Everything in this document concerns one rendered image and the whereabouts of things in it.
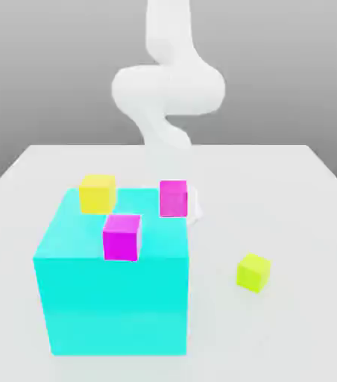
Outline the small lime cube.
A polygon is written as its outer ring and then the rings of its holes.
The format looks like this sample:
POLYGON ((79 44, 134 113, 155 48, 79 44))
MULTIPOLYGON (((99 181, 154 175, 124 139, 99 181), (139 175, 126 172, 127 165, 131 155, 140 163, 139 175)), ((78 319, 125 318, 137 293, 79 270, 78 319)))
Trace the small lime cube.
POLYGON ((248 253, 237 266, 236 284, 251 292, 260 292, 267 284, 271 261, 256 254, 248 253))

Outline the large cyan box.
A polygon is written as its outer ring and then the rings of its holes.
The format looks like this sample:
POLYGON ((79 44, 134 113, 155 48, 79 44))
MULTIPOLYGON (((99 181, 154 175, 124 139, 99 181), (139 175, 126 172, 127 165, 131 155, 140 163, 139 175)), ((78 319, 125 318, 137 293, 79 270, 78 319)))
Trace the large cyan box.
POLYGON ((121 188, 117 214, 142 218, 135 262, 106 260, 105 218, 64 195, 34 255, 51 352, 64 356, 186 353, 189 248, 186 220, 163 218, 154 188, 121 188))

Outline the small magenta cube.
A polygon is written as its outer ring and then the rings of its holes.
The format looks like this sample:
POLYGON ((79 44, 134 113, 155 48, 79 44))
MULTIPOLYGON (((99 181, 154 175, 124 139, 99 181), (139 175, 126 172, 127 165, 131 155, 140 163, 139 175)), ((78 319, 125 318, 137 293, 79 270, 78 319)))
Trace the small magenta cube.
POLYGON ((102 236, 105 260, 137 261, 142 237, 141 216, 109 215, 105 220, 102 236))
POLYGON ((187 217, 188 190, 185 180, 160 181, 160 216, 187 217))

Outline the small yellow cube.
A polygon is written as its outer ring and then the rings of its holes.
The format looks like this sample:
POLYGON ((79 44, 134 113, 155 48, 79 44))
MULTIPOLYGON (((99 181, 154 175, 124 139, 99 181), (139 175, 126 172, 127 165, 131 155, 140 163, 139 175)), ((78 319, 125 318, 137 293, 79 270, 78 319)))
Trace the small yellow cube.
POLYGON ((114 175, 86 175, 79 187, 81 212, 108 215, 116 205, 116 179, 114 175))

